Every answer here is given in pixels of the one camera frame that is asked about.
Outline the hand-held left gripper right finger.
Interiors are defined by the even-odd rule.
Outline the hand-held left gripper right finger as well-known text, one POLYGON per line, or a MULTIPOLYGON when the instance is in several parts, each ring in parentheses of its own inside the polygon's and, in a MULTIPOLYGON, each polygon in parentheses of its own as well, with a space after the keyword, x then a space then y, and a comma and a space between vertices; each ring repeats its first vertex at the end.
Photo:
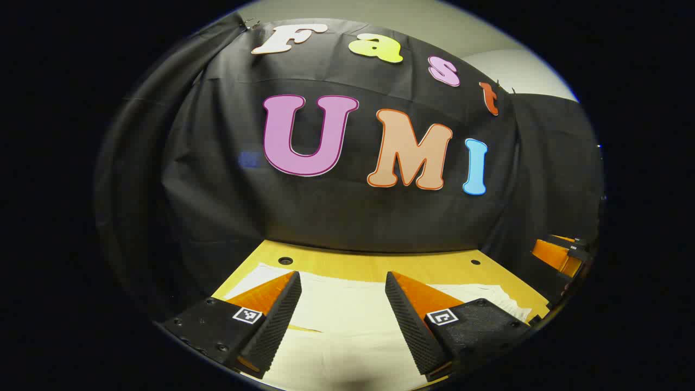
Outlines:
POLYGON ((429 382, 469 375, 530 332, 490 300, 462 301, 393 270, 385 293, 415 366, 429 382))

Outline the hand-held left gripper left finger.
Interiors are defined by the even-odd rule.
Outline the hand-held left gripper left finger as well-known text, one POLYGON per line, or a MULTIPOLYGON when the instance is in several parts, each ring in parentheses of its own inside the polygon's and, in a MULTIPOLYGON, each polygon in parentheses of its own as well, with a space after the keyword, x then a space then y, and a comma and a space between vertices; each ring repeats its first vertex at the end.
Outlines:
POLYGON ((270 371, 302 295, 297 270, 238 288, 229 275, 206 295, 159 310, 156 323, 200 358, 261 380, 270 371))

